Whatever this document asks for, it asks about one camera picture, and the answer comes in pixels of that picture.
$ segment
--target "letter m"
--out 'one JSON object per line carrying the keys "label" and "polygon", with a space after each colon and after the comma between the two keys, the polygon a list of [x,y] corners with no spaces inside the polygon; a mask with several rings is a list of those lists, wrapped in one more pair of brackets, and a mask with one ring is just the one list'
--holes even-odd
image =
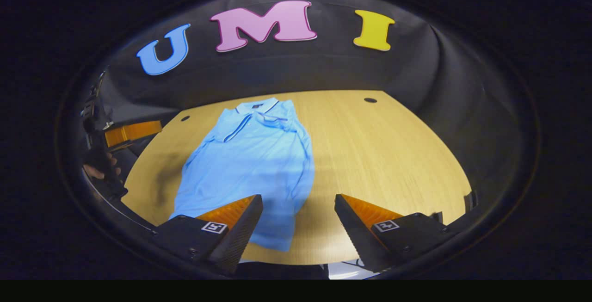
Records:
{"label": "letter m", "polygon": [[216,47],[218,52],[240,49],[248,41],[241,38],[239,29],[258,43],[263,43],[269,33],[279,24],[279,32],[273,38],[278,41],[308,41],[317,38],[317,33],[310,30],[306,9],[309,1],[281,1],[267,12],[259,16],[245,8],[231,9],[218,13],[210,20],[218,21],[221,43]]}

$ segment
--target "blue letter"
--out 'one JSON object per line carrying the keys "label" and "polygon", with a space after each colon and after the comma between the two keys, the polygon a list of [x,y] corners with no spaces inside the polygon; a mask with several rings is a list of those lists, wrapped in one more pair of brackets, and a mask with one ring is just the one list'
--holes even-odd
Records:
{"label": "blue letter", "polygon": [[138,51],[136,57],[140,58],[142,68],[144,68],[146,74],[157,76],[169,72],[183,62],[189,51],[187,38],[185,37],[185,30],[189,28],[190,25],[191,24],[180,26],[165,35],[165,38],[171,38],[171,45],[173,47],[173,54],[167,60],[160,61],[158,57],[156,57],[154,47],[156,47],[158,41],[149,43]]}

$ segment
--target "hand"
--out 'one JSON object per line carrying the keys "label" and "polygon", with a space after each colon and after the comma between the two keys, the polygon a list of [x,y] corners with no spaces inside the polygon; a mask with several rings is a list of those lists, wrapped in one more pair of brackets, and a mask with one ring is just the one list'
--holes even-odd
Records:
{"label": "hand", "polygon": [[[117,163],[117,159],[113,157],[111,153],[106,153],[111,165],[114,166]],[[84,171],[87,173],[88,176],[97,178],[97,179],[105,179],[105,174],[100,172],[97,168],[92,167],[90,165],[82,165]],[[117,167],[115,169],[115,174],[119,176],[121,174],[121,168]]]}

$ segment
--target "table surface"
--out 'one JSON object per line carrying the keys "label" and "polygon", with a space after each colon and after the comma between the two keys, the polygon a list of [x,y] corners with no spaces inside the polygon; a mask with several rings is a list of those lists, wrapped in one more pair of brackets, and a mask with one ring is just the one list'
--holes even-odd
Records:
{"label": "table surface", "polygon": [[[123,203],[148,222],[173,212],[181,167],[214,127],[224,108],[275,97],[292,100],[313,145],[315,177],[296,215],[288,252],[249,243],[243,258],[287,265],[329,264],[358,254],[334,211],[336,194],[408,215],[442,212],[444,224],[465,214],[467,176],[423,121],[383,91],[278,93],[199,106],[180,112],[146,146],[125,182]],[[376,103],[364,98],[376,99]]]}

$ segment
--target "light blue polo shirt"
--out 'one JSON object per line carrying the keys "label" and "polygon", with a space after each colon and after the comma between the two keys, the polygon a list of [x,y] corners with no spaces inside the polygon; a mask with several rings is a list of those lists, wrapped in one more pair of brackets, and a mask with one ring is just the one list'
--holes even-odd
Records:
{"label": "light blue polo shirt", "polygon": [[225,109],[183,166],[171,218],[197,217],[260,194],[264,209],[250,241],[286,252],[294,216],[313,186],[314,166],[310,137],[291,100]]}

